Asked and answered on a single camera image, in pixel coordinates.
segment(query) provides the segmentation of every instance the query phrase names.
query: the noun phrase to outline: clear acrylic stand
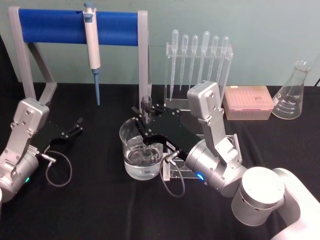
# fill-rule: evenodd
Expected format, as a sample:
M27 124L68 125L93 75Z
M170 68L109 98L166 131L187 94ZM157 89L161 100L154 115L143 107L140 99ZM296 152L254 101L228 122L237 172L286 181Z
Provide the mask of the clear acrylic stand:
M198 134L198 136L202 139L204 138L204 135L202 135L202 134ZM226 137L233 144L233 147L238 151L239 163L241 164L242 163L242 156L241 156L241 152L240 152L237 134L227 135ZM182 177L184 179L197 179L198 178L196 176L196 174L186 166L185 161L183 161L180 158L175 158L174 161L176 162L176 165L178 166L178 168L182 174ZM163 162L163 179L165 181L170 181L170 179L177 179L177 178L180 178L178 170L176 168L172 167L171 164Z
M192 46L189 44L187 47L186 55L185 55L185 63L184 63L184 73L182 79L182 90L180 90L180 73L181 73L181 61L182 61L182 48L178 47L176 51L176 63L175 63L175 74L174 74L174 87L172 98L170 99L170 83L171 83L171 74L172 74L172 59L173 59L173 51L172 46L169 42L166 43L166 59L165 59L165 80L164 80L164 105L168 108L178 108L182 111L190 111L188 99L187 99L187 91L186 88L189 88L190 81L190 65L192 59ZM191 86L197 84L198 75L199 75L199 66L201 61L201 46L198 46L197 51L195 53L194 67L191 78ZM219 84L219 91L222 99L225 93L225 87L228 80L228 75L231 67L231 62L233 59L233 49L229 44L225 53L222 52L222 47L218 46L216 52L212 51L212 47L209 46L207 51L205 52L203 70L202 70L202 81L211 81Z

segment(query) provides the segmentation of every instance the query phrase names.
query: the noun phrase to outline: blue pipette tip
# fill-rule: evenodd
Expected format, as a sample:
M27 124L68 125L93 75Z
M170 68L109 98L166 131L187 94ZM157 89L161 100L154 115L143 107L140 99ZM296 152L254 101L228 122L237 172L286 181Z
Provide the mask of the blue pipette tip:
M98 73L93 73L93 76L94 76L96 103L99 107L100 106L99 77L98 77L99 75Z

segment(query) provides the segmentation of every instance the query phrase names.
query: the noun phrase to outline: erlenmeyer flask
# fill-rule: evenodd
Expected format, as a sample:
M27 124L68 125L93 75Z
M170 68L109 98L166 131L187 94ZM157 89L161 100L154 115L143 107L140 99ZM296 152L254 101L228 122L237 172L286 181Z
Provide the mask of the erlenmeyer flask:
M291 120L300 116L304 98L305 79L311 67L307 61L297 61L289 80L273 97L272 113L281 119Z

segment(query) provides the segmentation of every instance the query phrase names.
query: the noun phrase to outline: blue led light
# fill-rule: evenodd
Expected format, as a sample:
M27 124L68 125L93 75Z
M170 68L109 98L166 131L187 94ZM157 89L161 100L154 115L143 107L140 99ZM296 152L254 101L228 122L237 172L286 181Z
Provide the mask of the blue led light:
M200 173L196 173L196 176L197 176L198 178L200 178L202 181L205 180L204 176L202 176Z

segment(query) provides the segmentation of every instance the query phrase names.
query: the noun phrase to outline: glass beaker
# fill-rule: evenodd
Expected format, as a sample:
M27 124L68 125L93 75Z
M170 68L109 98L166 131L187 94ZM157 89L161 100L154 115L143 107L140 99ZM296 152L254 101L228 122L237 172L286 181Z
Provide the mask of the glass beaker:
M161 143L145 145L134 117L122 124L119 134L126 172L137 180L150 180L157 176L164 146Z
M289 80L273 97L272 113L281 119L291 120L300 116L304 98L305 79L311 66L307 61L297 61Z

